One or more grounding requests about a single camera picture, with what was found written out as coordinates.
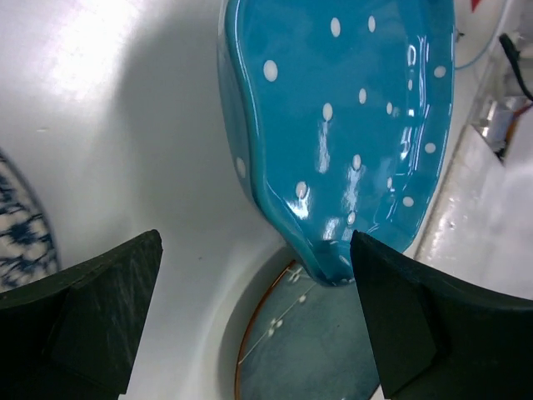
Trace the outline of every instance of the black cable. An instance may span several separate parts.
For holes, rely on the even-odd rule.
[[[520,60],[520,52],[516,50],[515,44],[506,33],[500,36],[500,44],[503,47],[503,51],[506,52],[507,59],[511,64],[511,68],[513,69],[513,73],[515,74],[516,81],[518,82],[520,89],[526,95],[526,97],[533,102],[533,95],[527,89],[524,79],[522,78],[520,66],[518,65],[518,60]]]

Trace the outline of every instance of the white surface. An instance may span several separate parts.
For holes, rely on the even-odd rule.
[[[506,165],[468,129],[418,259],[470,283],[533,299],[533,113]]]
[[[493,37],[507,0],[481,0],[472,12],[471,0],[454,0],[457,30],[464,34],[456,46],[456,66],[476,60]]]
[[[218,0],[0,2],[2,148],[47,209],[63,264],[149,228],[163,237],[126,399],[230,398],[218,369],[222,350],[237,358],[233,337],[222,346],[228,321],[283,245],[232,167],[217,88],[218,13]],[[456,74],[450,149],[482,69],[481,60]]]

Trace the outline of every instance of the white polka dot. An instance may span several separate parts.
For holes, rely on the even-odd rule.
[[[277,79],[277,65],[272,60],[268,60],[263,65],[263,73],[267,81],[274,82]]]
[[[246,178],[247,177],[247,166],[244,165],[244,161],[242,161],[242,158],[237,157],[235,164],[237,165],[237,172],[239,173],[239,176],[242,179]]]
[[[331,34],[335,38],[338,38],[339,35],[341,34],[341,23],[339,22],[339,20],[337,18],[333,18],[331,20],[330,28],[331,28]]]
[[[324,107],[322,107],[322,116],[326,121],[331,120],[331,117],[333,117],[333,107],[330,103],[324,104]]]
[[[352,211],[348,214],[348,225],[352,225],[356,221],[356,214]]]
[[[355,169],[356,171],[358,171],[359,168],[361,168],[361,156],[359,154],[356,154],[355,156],[353,156],[353,159],[351,160],[351,165],[353,166],[353,169]]]
[[[376,30],[376,19],[372,15],[368,18],[368,30],[370,32],[374,32]]]
[[[307,194],[307,184],[305,182],[299,182],[296,185],[296,195],[298,198],[304,198]]]
[[[366,103],[366,90],[364,88],[359,91],[359,103]]]
[[[343,256],[339,256],[339,259],[340,259],[343,263],[345,263],[346,265],[350,265],[350,262],[349,262],[348,260],[346,260],[345,257],[343,257]]]
[[[415,204],[415,201],[412,197],[404,197],[403,198],[403,205],[406,207],[413,207],[413,204]]]
[[[424,150],[426,150],[426,153],[428,154],[432,154],[435,152],[436,150],[436,145],[434,143],[427,143],[425,146],[424,146]]]
[[[442,67],[441,65],[437,68],[435,68],[435,71],[433,71],[433,74],[436,78],[442,78],[446,75],[446,67]]]

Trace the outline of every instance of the blue and white patterned plate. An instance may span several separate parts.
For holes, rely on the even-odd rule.
[[[0,153],[0,293],[59,269],[40,204],[22,175]]]
[[[242,187],[313,279],[354,229],[405,251],[451,120],[452,0],[228,0],[218,70]]]
[[[378,384],[356,287],[323,287],[290,266],[248,326],[237,400],[368,400]]]

